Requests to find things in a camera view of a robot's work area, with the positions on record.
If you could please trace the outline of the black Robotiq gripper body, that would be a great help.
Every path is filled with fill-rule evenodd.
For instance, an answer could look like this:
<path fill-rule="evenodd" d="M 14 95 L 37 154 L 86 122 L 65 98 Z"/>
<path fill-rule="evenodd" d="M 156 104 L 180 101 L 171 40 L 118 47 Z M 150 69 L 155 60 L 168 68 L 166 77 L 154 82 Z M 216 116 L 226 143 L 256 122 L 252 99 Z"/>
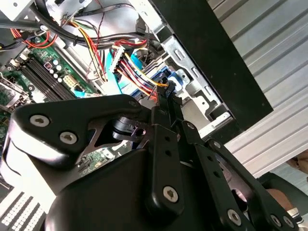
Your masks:
<path fill-rule="evenodd" d="M 48 231 L 213 231 L 195 195 L 179 134 L 159 124 L 142 149 L 71 183 L 53 202 Z"/>

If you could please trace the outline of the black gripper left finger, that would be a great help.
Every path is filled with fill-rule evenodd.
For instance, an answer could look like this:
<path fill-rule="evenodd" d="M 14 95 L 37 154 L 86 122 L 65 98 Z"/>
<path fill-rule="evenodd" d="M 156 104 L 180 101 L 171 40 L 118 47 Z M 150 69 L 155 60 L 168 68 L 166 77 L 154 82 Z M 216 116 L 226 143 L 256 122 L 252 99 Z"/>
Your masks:
<path fill-rule="evenodd" d="M 83 178 L 81 158 L 127 140 L 142 149 L 159 124 L 170 123 L 169 98 L 158 95 L 148 109 L 129 95 L 113 95 L 22 106 L 13 112 L 2 154 L 5 180 L 22 188 L 49 212 L 60 192 Z"/>

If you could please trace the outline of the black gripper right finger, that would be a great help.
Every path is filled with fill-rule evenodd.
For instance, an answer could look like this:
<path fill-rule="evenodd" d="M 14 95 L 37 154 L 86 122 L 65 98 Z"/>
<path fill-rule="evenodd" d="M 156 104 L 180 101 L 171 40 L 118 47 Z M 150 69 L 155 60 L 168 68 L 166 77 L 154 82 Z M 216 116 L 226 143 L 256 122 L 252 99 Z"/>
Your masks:
<path fill-rule="evenodd" d="M 203 141 L 184 120 L 181 99 L 169 98 L 170 123 L 179 134 L 180 161 L 192 165 L 195 199 L 215 231 L 296 231 L 298 225 L 223 144 Z"/>

